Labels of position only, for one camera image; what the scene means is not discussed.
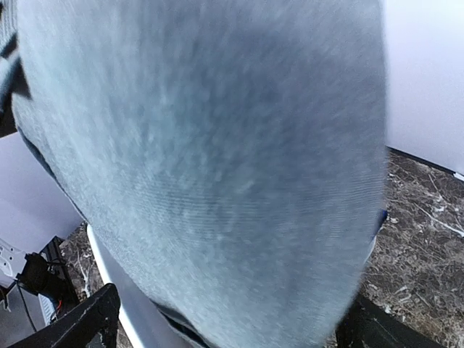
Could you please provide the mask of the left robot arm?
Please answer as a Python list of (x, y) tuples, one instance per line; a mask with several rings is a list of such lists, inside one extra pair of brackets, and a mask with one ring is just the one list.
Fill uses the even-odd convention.
[(1, 240), (1, 272), (19, 290), (38, 297), (44, 323), (50, 325), (79, 304), (62, 256), (64, 240), (55, 236), (40, 252), (27, 253)]

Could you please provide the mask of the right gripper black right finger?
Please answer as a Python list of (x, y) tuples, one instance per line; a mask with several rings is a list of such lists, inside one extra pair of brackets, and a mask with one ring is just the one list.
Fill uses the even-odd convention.
[(400, 323), (362, 294), (336, 329), (341, 348), (439, 348), (439, 344)]

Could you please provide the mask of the white plastic bin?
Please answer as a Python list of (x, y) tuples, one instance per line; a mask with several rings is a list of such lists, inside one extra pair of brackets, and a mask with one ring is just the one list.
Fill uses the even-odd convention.
[(93, 228), (88, 226), (86, 232), (103, 283), (112, 283), (117, 288), (119, 320), (131, 344), (134, 347), (172, 347), (174, 337), (157, 308), (111, 256)]

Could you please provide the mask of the grey long sleeve shirt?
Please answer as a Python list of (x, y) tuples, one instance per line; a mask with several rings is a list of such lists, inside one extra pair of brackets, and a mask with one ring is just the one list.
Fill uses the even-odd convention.
[(195, 347), (321, 347), (381, 212), (379, 1), (3, 1), (24, 142)]

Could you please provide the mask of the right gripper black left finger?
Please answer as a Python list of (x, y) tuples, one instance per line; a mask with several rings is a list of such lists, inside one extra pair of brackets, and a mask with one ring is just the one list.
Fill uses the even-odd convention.
[(117, 287), (108, 283), (59, 320), (10, 347), (115, 348), (119, 311)]

